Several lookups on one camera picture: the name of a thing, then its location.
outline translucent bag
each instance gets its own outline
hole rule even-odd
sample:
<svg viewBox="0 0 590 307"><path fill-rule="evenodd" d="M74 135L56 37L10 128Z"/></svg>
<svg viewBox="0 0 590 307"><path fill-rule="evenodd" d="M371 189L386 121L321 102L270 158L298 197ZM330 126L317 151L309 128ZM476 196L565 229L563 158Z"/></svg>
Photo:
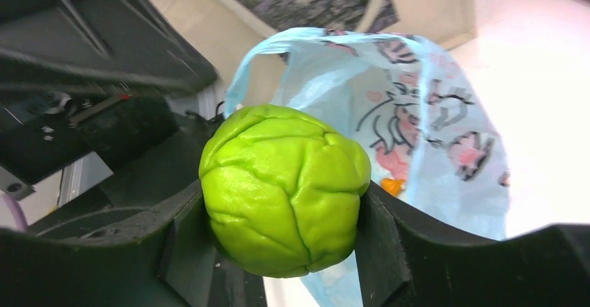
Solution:
<svg viewBox="0 0 590 307"><path fill-rule="evenodd" d="M358 141L372 179L405 180L403 199L470 233L504 239L509 170L496 133L460 67L426 38L315 28L277 33L239 66L225 100L246 96L258 54L288 54L271 101ZM301 279L322 307L362 306L354 253Z"/></svg>

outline small orange toy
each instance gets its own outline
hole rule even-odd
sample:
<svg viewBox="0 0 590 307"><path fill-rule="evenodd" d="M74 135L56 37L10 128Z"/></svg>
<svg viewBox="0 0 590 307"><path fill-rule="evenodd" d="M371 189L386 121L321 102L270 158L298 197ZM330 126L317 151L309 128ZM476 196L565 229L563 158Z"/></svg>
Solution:
<svg viewBox="0 0 590 307"><path fill-rule="evenodd" d="M393 180L391 178L383 178L381 180L381 187L394 197L399 196L404 190L405 184L405 180Z"/></svg>

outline green ball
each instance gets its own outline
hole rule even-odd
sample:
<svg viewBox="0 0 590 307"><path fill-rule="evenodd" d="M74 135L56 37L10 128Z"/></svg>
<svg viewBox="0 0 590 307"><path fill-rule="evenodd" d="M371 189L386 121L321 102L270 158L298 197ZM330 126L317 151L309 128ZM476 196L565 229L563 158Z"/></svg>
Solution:
<svg viewBox="0 0 590 307"><path fill-rule="evenodd" d="M260 276L304 276L354 250L367 153L306 113L261 105L207 142L199 176L221 253Z"/></svg>

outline lime green object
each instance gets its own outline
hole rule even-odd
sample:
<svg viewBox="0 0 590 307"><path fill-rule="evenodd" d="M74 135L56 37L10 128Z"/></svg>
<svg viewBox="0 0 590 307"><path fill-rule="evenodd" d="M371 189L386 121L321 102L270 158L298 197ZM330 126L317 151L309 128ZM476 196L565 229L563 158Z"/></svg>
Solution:
<svg viewBox="0 0 590 307"><path fill-rule="evenodd" d="M222 253L261 276L348 257L371 164L355 141L287 107L246 107L207 142L199 176Z"/></svg>

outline pink heart print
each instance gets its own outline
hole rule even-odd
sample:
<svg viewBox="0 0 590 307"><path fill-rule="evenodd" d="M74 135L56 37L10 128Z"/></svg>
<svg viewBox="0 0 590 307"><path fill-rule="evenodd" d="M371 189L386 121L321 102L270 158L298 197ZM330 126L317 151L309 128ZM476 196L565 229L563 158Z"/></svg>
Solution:
<svg viewBox="0 0 590 307"><path fill-rule="evenodd" d="M378 102L383 98L383 94L376 91L367 91L367 98L372 102Z"/></svg>

